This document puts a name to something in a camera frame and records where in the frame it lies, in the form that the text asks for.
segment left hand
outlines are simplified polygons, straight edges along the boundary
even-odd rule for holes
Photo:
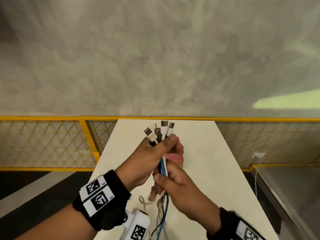
[[[175,134],[168,136],[156,146],[151,146],[149,139],[145,137],[115,172],[127,190],[132,191],[146,182],[166,153],[183,154],[183,145]]]

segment right hand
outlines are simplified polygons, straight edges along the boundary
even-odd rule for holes
[[[153,201],[164,189],[174,206],[190,220],[200,223],[209,234],[215,234],[221,227],[220,209],[195,185],[192,179],[177,164],[167,160],[168,176],[154,172],[154,187],[149,200]]]

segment metal mesh panel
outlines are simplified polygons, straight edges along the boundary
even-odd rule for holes
[[[1,121],[0,167],[94,168],[78,121]]]
[[[262,163],[311,164],[320,155],[318,122],[217,122],[240,167],[258,163],[254,152],[265,152]]]
[[[106,146],[117,121],[88,121],[100,155]]]

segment white device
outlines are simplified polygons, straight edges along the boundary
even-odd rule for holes
[[[151,223],[148,214],[138,208],[132,212],[125,210],[124,230],[120,240],[144,240],[146,238]]]

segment textured wall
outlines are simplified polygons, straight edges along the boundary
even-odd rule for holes
[[[320,0],[0,2],[3,115],[320,117]]]

